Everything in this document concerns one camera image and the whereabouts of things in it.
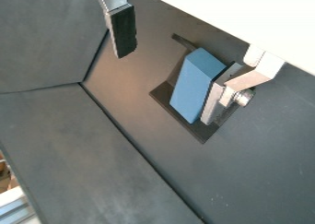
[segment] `dark gray surface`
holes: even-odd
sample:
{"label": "dark gray surface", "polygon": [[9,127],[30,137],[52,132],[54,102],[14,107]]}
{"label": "dark gray surface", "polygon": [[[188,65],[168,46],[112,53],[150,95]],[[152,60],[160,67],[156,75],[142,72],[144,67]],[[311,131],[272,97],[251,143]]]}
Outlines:
{"label": "dark gray surface", "polygon": [[245,43],[157,0],[134,5],[137,49],[116,60],[106,44],[85,86],[208,222],[315,222],[315,81],[285,65],[201,146],[149,91],[184,48],[178,33],[228,64]]}
{"label": "dark gray surface", "polygon": [[0,118],[48,223],[200,223],[78,85],[0,95]]}
{"label": "dark gray surface", "polygon": [[84,79],[105,33],[97,0],[0,0],[0,93]]}

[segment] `blue block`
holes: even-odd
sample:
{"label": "blue block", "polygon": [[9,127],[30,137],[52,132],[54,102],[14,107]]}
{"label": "blue block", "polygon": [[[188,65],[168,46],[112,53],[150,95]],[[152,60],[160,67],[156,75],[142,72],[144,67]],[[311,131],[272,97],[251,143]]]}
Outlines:
{"label": "blue block", "polygon": [[189,124],[198,117],[209,85],[224,68],[224,64],[201,48],[184,58],[169,104]]}

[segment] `gray floor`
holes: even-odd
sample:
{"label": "gray floor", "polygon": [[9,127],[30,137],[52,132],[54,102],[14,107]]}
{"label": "gray floor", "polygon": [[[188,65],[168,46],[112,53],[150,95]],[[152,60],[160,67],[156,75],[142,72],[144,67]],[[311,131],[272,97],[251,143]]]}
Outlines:
{"label": "gray floor", "polygon": [[226,64],[247,44],[157,0],[134,5],[136,52],[110,46],[85,82],[133,144],[209,223],[315,222],[315,81],[285,65],[204,145],[149,97],[182,53],[174,32]]}
{"label": "gray floor", "polygon": [[200,223],[78,85],[0,95],[0,118],[46,223]]}

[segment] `blue foam block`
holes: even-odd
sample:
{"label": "blue foam block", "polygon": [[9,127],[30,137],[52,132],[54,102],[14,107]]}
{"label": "blue foam block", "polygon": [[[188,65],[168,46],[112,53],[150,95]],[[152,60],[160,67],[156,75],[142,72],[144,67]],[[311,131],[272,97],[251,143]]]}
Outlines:
{"label": "blue foam block", "polygon": [[224,64],[201,48],[184,58],[169,104],[189,124],[198,117],[212,79],[224,68]]}

